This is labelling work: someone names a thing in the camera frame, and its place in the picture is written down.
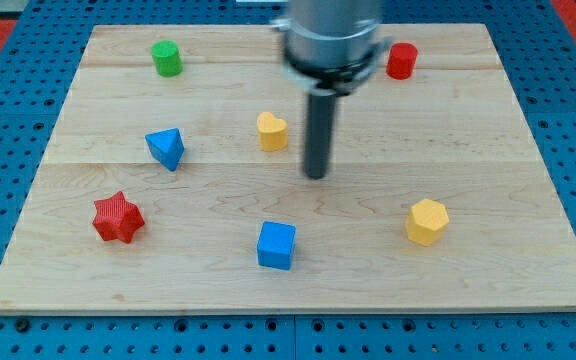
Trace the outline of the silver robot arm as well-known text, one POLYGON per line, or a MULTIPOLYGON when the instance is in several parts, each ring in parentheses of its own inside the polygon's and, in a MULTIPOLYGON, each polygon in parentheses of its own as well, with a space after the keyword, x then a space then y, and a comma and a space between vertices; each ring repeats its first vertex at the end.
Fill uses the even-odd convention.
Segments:
POLYGON ((271 21, 282 64, 307 93, 347 96, 374 73, 391 43, 378 36, 380 0, 291 0, 271 21))

